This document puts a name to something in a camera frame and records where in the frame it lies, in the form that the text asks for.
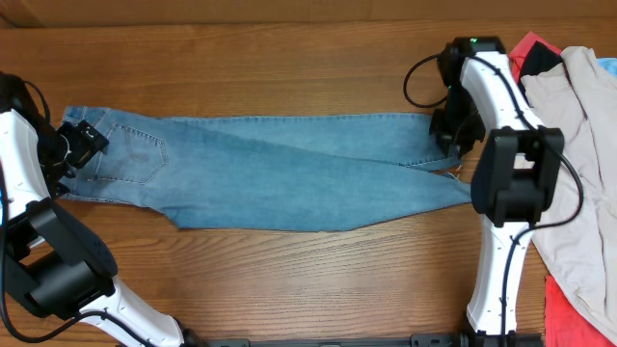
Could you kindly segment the blue denim jeans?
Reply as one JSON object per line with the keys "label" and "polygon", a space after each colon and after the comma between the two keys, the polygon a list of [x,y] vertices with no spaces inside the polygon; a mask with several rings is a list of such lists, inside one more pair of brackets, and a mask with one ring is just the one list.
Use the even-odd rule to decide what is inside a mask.
{"label": "blue denim jeans", "polygon": [[73,200],[123,203],[180,228],[346,231],[464,204],[430,117],[153,118],[71,106],[108,139],[67,180]]}

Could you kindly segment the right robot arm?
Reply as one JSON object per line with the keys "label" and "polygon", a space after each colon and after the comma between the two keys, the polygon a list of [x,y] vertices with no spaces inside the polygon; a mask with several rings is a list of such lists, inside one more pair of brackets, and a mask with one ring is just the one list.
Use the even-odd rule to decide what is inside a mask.
{"label": "right robot arm", "polygon": [[531,229],[554,196],[563,133],[530,110],[499,38],[456,38],[437,64],[447,96],[430,134],[446,154],[463,156],[476,142],[484,145],[470,184],[483,230],[467,307],[469,344],[532,342],[516,336],[516,302]]}

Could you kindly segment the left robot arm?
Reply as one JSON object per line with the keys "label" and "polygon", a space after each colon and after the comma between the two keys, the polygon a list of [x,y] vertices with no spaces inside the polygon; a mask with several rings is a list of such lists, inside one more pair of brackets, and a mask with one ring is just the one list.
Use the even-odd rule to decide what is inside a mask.
{"label": "left robot arm", "polygon": [[16,75],[1,76],[1,296],[64,323],[28,336],[3,308],[7,331],[42,343],[86,323],[123,346],[202,346],[194,331],[129,289],[105,243],[56,202],[68,191],[62,178],[73,178],[109,142],[84,120],[54,128],[34,89]]}

